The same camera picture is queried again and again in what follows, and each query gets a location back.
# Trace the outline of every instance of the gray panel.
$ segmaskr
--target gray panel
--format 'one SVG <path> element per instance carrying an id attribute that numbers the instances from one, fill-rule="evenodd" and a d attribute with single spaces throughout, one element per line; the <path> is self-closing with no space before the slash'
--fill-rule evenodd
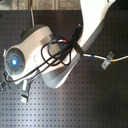
<path id="1" fill-rule="evenodd" d="M 34 11 L 36 24 L 48 25 L 55 35 L 68 39 L 78 23 L 80 11 Z M 109 11 L 106 24 L 87 53 L 115 57 L 127 55 L 128 11 Z M 30 11 L 0 12 L 0 67 L 3 49 L 21 42 L 20 32 L 32 26 Z M 128 60 L 111 64 L 83 57 L 59 89 L 44 85 L 42 77 L 32 84 L 29 102 L 20 102 L 21 88 L 0 95 L 0 127 L 4 128 L 127 128 Z"/>

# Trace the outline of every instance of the metal bracket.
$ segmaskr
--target metal bracket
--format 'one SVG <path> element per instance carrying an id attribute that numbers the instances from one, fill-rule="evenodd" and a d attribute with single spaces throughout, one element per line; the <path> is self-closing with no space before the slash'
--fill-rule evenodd
<path id="1" fill-rule="evenodd" d="M 102 63 L 101 67 L 106 70 L 106 68 L 108 67 L 108 65 L 111 64 L 111 60 L 113 60 L 114 58 L 114 53 L 112 51 L 109 52 L 109 55 L 107 56 L 107 58 L 105 59 L 105 61 Z"/>
<path id="2" fill-rule="evenodd" d="M 4 93 L 4 91 L 6 90 L 6 87 L 5 87 L 5 83 L 4 82 L 0 82 L 0 91 L 1 91 L 1 94 L 3 94 Z"/>

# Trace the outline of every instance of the white casing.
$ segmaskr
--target white casing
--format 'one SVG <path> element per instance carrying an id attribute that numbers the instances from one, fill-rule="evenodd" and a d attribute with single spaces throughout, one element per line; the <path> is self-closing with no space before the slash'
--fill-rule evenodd
<path id="1" fill-rule="evenodd" d="M 106 12 L 109 9 L 109 7 L 115 2 L 115 0 L 80 0 L 81 3 L 81 11 L 83 16 L 83 33 L 81 38 L 78 41 L 78 44 L 82 47 L 87 40 L 91 37 L 91 35 L 94 33 L 98 25 L 103 21 L 105 18 Z M 35 31 L 33 34 L 31 34 L 27 39 L 25 39 L 22 43 L 19 45 L 15 45 L 11 48 L 18 48 L 20 49 L 24 56 L 25 56 L 25 69 L 23 73 L 19 76 L 13 77 L 13 79 L 19 79 L 23 76 L 25 76 L 27 73 L 29 73 L 31 70 L 33 70 L 35 67 L 39 66 L 43 63 L 43 59 L 40 54 L 40 49 L 42 45 L 44 45 L 41 40 L 48 36 L 49 34 L 52 34 L 50 29 L 46 26 L 43 28 L 40 28 L 39 30 Z M 56 48 L 52 50 L 52 52 L 56 52 L 59 50 L 59 47 L 56 45 Z M 44 50 L 44 54 L 46 58 L 49 58 L 49 55 L 47 54 L 47 50 Z M 76 51 L 73 49 L 71 56 L 73 59 L 77 55 Z M 73 69 L 75 64 L 72 66 L 72 68 L 69 70 L 69 72 L 63 77 L 63 79 L 56 85 L 55 88 L 60 87 L 66 78 L 68 77 L 68 74 Z M 43 70 L 47 64 L 42 66 L 40 70 Z M 45 72 L 42 74 L 45 75 L 45 73 L 51 72 L 53 70 L 56 70 L 60 67 L 63 67 L 62 64 L 59 64 L 55 67 L 48 68 Z"/>
<path id="2" fill-rule="evenodd" d="M 37 31 L 35 31 L 34 33 L 32 33 L 22 43 L 12 46 L 11 48 L 9 48 L 7 50 L 6 55 L 8 54 L 8 51 L 10 49 L 18 48 L 19 50 L 22 51 L 22 53 L 24 54 L 24 58 L 25 58 L 24 71 L 22 72 L 22 74 L 17 75 L 17 76 L 10 75 L 13 78 L 13 80 L 16 80 L 16 79 L 19 79 L 19 78 L 25 76 L 27 73 L 29 73 L 30 71 L 32 71 L 33 69 L 35 69 L 37 67 L 34 58 L 35 58 L 36 54 L 38 53 L 38 51 L 40 51 L 42 45 L 44 45 L 42 40 L 45 37 L 49 36 L 50 34 L 52 34 L 52 32 L 49 29 L 49 27 L 47 27 L 47 26 L 42 27 L 42 28 L 38 29 Z"/>
<path id="3" fill-rule="evenodd" d="M 105 18 L 106 12 L 108 11 L 109 7 L 114 2 L 115 2 L 115 0 L 109 0 L 109 3 L 108 3 L 108 0 L 80 0 L 81 11 L 82 11 L 82 16 L 83 16 L 83 33 L 82 33 L 81 38 L 78 41 L 78 44 L 81 47 L 90 38 L 90 36 L 93 34 L 93 32 L 98 27 L 98 25 L 103 21 L 103 19 Z M 77 54 L 76 51 L 73 49 L 72 53 L 71 53 L 72 59 L 76 56 L 76 54 Z M 43 60 L 41 59 L 40 53 L 36 56 L 35 60 L 38 65 L 40 65 L 42 63 Z M 63 65 L 60 64 L 56 67 L 50 67 L 45 72 L 43 72 L 42 75 L 45 75 L 45 73 L 56 70 L 62 66 Z M 69 73 L 71 72 L 71 70 L 73 69 L 73 67 L 65 75 L 65 77 L 63 77 L 63 79 L 59 82 L 59 84 L 56 85 L 55 88 L 60 87 L 64 83 L 64 81 L 67 79 L 67 77 L 68 77 Z"/>

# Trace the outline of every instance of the wire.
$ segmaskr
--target wire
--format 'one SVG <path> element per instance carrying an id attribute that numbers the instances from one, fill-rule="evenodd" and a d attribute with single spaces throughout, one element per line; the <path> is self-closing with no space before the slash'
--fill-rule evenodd
<path id="1" fill-rule="evenodd" d="M 83 56 L 85 56 L 85 57 L 98 58 L 98 59 L 102 59 L 102 60 L 105 60 L 106 59 L 105 57 L 97 56 L 97 55 L 91 55 L 91 54 L 84 54 Z M 117 62 L 117 61 L 124 60 L 124 59 L 127 59 L 127 58 L 128 58 L 128 56 L 124 56 L 124 57 L 121 57 L 121 58 L 118 58 L 118 59 L 113 59 L 113 60 L 110 60 L 110 61 L 111 62 Z"/>
<path id="2" fill-rule="evenodd" d="M 105 57 L 98 56 L 98 55 L 83 54 L 83 56 L 98 58 L 98 59 L 102 59 L 102 60 L 105 60 L 106 59 Z"/>
<path id="3" fill-rule="evenodd" d="M 32 6 L 31 6 L 31 17 L 32 17 L 32 25 L 33 27 L 35 26 L 35 23 L 34 23 L 34 16 L 33 16 L 33 9 L 32 9 Z"/>
<path id="4" fill-rule="evenodd" d="M 121 57 L 121 58 L 118 58 L 118 59 L 114 59 L 111 62 L 117 62 L 117 61 L 124 60 L 124 59 L 127 59 L 127 58 L 128 58 L 128 56 L 124 56 L 124 57 Z"/>

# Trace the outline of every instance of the white arm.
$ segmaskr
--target white arm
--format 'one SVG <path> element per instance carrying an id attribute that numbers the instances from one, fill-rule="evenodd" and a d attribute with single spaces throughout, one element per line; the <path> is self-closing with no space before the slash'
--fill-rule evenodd
<path id="1" fill-rule="evenodd" d="M 116 0 L 80 0 L 84 25 L 83 34 L 78 41 L 81 47 L 105 18 L 106 12 L 115 1 Z"/>

